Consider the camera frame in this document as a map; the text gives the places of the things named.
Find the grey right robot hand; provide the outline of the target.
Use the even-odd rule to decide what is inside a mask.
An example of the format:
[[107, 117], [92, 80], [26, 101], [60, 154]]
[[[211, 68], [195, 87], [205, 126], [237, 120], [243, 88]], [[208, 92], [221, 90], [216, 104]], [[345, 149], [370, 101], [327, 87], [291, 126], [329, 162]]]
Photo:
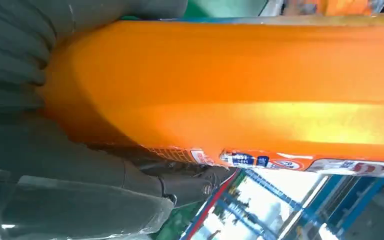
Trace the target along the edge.
[[69, 140], [36, 88], [56, 44], [122, 17], [180, 18], [185, 0], [0, 0], [0, 240], [107, 239], [159, 231], [236, 173], [218, 166], [152, 174]]

